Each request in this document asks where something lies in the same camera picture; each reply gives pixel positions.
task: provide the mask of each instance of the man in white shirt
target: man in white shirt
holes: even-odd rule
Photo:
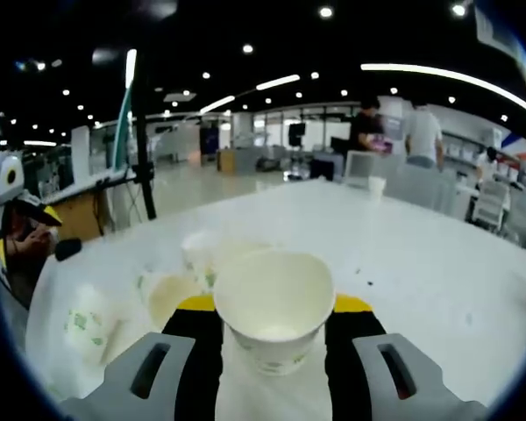
[[[480,153],[476,170],[479,183],[493,180],[493,175],[497,172],[497,151],[494,147],[490,146],[484,153]]]
[[[423,168],[442,169],[444,149],[438,119],[424,101],[413,101],[415,108],[405,121],[405,150],[407,163]]]

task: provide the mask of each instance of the cup rim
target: cup rim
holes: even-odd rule
[[[290,254],[306,254],[310,257],[312,257],[313,259],[316,259],[316,260],[319,260],[321,263],[323,263],[325,265],[325,267],[327,268],[328,272],[330,272],[329,268],[327,267],[327,265],[325,264],[325,262],[323,262],[321,259],[318,259],[316,256],[314,256],[313,254],[309,254],[309,253],[303,253],[303,252],[289,252],[289,251],[282,251],[282,250],[273,250],[273,249],[268,249],[268,250],[257,250],[257,251],[254,251],[254,252],[250,252],[250,253],[247,253],[245,254],[244,256],[241,257],[241,259],[247,257],[247,256],[251,256],[251,255],[254,255],[254,254],[263,254],[263,253],[277,253],[277,252],[281,252],[281,253],[290,253]],[[252,340],[258,340],[260,342],[268,342],[268,343],[271,343],[271,344],[283,344],[283,343],[287,343],[287,342],[293,342],[295,340],[298,340],[298,339],[301,339],[307,335],[309,335],[310,333],[312,333],[313,331],[317,331],[319,330],[323,324],[327,321],[327,319],[330,317],[331,313],[333,312],[333,309],[335,308],[335,302],[337,300],[337,291],[335,289],[335,282],[333,281],[333,278],[331,276],[331,272],[330,272],[330,280],[331,280],[331,302],[330,302],[330,305],[328,306],[328,310],[326,311],[325,313],[325,316],[321,319],[321,321],[319,322],[319,324],[317,325],[317,327],[310,327],[309,329],[303,331],[303,333],[299,333],[293,337],[288,337],[288,338],[285,338],[285,339],[263,339],[263,338],[258,338],[257,336],[253,336],[249,333],[245,333],[245,332],[242,332],[240,329],[237,329],[235,327],[233,327],[230,322],[228,322],[226,320],[226,318],[224,317],[224,315],[218,311],[218,304],[217,304],[217,288],[218,288],[218,281],[216,282],[215,284],[215,287],[212,291],[212,299],[214,300],[214,306],[215,306],[215,310],[217,311],[218,313],[218,316],[230,327],[230,329],[232,329],[233,331],[236,331],[236,332],[239,332],[241,333],[243,336],[245,336],[246,338],[248,339],[252,339]]]

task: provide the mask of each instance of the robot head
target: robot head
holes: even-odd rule
[[[0,204],[24,192],[24,169],[19,157],[13,153],[0,152]]]

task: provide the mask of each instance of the man in black shirt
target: man in black shirt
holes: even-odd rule
[[[375,118],[379,108],[380,102],[377,97],[367,98],[362,101],[359,114],[351,122],[349,150],[375,151],[368,135],[382,133],[381,126]]]

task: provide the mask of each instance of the ceiling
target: ceiling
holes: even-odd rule
[[[397,87],[398,95],[421,94],[431,103],[471,112],[526,137],[526,111],[484,89],[435,76],[360,71],[366,62],[444,68],[526,99],[514,61],[478,43],[472,11],[456,18],[452,1],[181,0],[167,18],[152,11],[163,11],[172,3],[168,0],[3,3],[0,139],[14,146],[26,139],[66,141],[68,136],[60,134],[76,126],[116,119],[124,95],[125,53],[133,47],[145,55],[146,64],[137,71],[147,79],[147,114],[194,112],[228,95],[237,100],[218,111],[239,111],[244,104],[250,111],[263,111],[358,101],[366,94],[389,95]],[[492,3],[526,47],[526,0]],[[334,10],[327,20],[318,14],[324,4]],[[253,46],[252,54],[242,52],[246,43]],[[53,67],[56,60],[62,64]],[[36,61],[46,68],[39,71]],[[16,62],[24,63],[25,70]],[[204,79],[203,72],[210,78]],[[320,77],[311,79],[312,72]],[[301,80],[253,91],[259,83],[292,74]],[[185,89],[195,97],[176,107],[164,103],[167,94]],[[347,96],[341,96],[342,89]],[[457,98],[454,105],[448,96]],[[507,123],[500,121],[502,114],[508,115]]]

